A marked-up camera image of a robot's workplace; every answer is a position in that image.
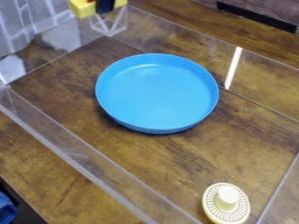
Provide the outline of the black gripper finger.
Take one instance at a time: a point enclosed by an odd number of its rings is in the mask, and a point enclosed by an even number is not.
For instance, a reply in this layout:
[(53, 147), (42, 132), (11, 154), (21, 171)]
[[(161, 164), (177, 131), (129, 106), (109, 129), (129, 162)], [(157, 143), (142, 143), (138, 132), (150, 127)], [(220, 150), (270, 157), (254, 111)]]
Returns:
[(97, 13), (103, 14), (109, 13), (115, 8), (117, 0), (97, 0)]

